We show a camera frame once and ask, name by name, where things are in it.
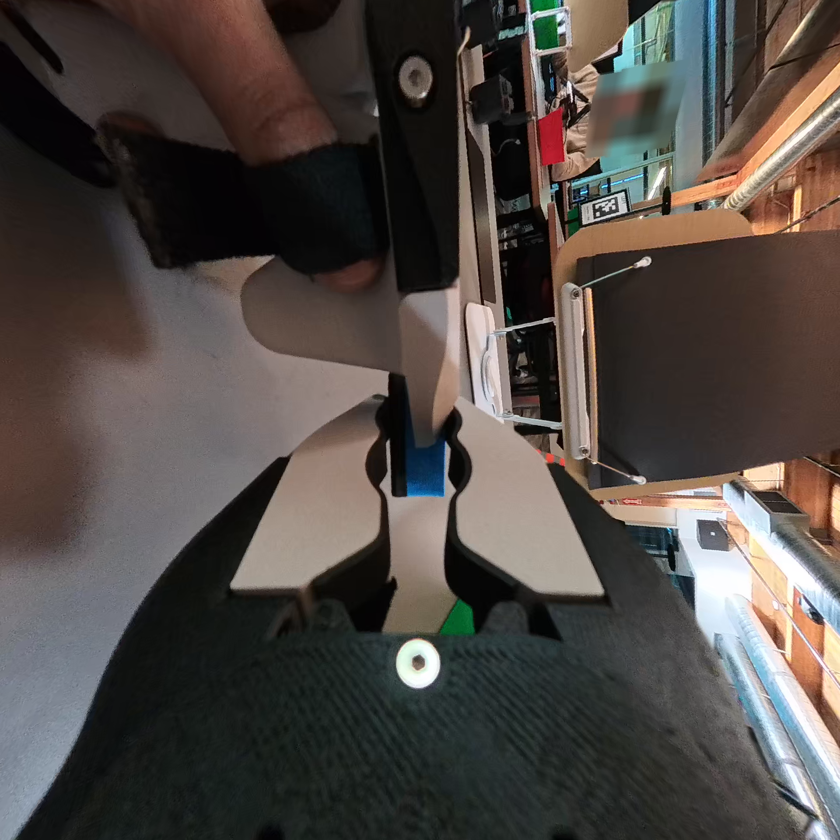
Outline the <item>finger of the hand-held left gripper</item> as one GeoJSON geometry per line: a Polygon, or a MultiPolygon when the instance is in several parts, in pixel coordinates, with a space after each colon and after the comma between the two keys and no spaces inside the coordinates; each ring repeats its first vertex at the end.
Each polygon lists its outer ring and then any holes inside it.
{"type": "Polygon", "coordinates": [[[414,440],[433,444],[459,398],[459,292],[407,294],[398,321],[414,440]]]}

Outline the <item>person's left hand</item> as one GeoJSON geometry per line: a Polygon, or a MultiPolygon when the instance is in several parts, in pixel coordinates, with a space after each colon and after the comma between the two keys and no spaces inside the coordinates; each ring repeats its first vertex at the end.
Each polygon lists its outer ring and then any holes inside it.
{"type": "Polygon", "coordinates": [[[133,115],[101,120],[153,265],[267,248],[334,291],[373,287],[390,247],[377,138],[340,141],[266,3],[94,4],[180,67],[240,159],[167,143],[133,115]]]}

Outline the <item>grey desk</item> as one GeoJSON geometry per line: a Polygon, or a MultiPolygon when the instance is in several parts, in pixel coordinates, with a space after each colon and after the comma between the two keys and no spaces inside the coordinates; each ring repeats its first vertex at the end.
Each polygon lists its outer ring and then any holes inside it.
{"type": "MultiPolygon", "coordinates": [[[[287,51],[341,142],[378,134],[366,2],[281,17],[287,51]]],[[[23,2],[2,38],[98,134],[113,113],[234,153],[174,61],[94,2],[23,2]]],[[[421,639],[439,670],[408,686],[408,638],[384,633],[399,584],[367,596],[241,595],[230,582],[288,457],[262,469],[161,568],[120,637],[118,608],[210,490],[268,456],[271,392],[243,291],[268,255],[153,265],[115,178],[70,179],[2,152],[2,555],[26,553],[5,596],[76,609],[36,634],[33,678],[2,725],[58,728],[82,643],[108,663],[75,741],[16,838],[511,838],[500,723],[479,690],[501,637],[421,639]]]]}

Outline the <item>blue and black eraser block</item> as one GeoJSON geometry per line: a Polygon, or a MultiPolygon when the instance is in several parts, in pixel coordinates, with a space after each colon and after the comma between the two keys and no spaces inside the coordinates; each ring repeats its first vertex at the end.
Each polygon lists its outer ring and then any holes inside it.
{"type": "Polygon", "coordinates": [[[446,478],[446,443],[442,436],[427,447],[414,439],[405,378],[388,376],[386,400],[391,485],[394,498],[443,497],[446,478]]]}

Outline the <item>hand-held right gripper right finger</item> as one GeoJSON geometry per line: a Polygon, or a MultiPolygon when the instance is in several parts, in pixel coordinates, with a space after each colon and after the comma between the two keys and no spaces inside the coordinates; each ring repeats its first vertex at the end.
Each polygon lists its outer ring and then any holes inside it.
{"type": "Polygon", "coordinates": [[[451,591],[462,601],[600,601],[603,584],[544,458],[463,397],[445,439],[451,591]]]}

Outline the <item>red plastic bin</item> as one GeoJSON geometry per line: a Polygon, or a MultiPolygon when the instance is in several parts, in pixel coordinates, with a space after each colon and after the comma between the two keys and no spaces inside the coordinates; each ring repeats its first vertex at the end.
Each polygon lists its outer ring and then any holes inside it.
{"type": "Polygon", "coordinates": [[[565,161],[564,108],[559,106],[536,122],[541,165],[551,167],[565,161]]]}

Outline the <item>black board with cardboard backing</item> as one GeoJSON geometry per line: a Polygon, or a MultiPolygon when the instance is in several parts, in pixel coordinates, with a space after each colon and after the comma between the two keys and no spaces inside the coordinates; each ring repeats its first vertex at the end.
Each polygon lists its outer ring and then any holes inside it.
{"type": "Polygon", "coordinates": [[[583,228],[553,257],[553,294],[593,288],[598,459],[572,459],[597,498],[838,450],[839,233],[756,235],[721,209],[583,228]]]}

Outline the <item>small marker sign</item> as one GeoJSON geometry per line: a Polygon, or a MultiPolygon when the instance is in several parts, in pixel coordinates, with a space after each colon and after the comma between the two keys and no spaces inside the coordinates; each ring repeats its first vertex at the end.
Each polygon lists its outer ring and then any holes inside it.
{"type": "Polygon", "coordinates": [[[580,226],[587,228],[629,215],[633,205],[628,190],[622,189],[583,201],[579,205],[580,226]]]}

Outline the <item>black battery charger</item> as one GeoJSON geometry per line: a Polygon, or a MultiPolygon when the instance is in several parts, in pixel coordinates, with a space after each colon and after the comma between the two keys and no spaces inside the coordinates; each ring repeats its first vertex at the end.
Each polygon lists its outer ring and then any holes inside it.
{"type": "Polygon", "coordinates": [[[469,30],[469,49],[492,46],[497,41],[501,22],[500,1],[464,1],[461,11],[463,29],[469,30]]]}
{"type": "Polygon", "coordinates": [[[533,121],[530,111],[514,111],[514,102],[512,85],[502,75],[488,78],[469,90],[469,109],[475,125],[519,126],[533,121]]]}

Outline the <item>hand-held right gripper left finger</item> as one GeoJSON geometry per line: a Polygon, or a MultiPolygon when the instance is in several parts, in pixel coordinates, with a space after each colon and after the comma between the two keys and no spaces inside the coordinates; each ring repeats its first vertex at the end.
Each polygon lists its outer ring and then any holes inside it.
{"type": "Polygon", "coordinates": [[[385,398],[371,396],[291,454],[230,582],[241,595],[367,596],[388,579],[385,398]]]}

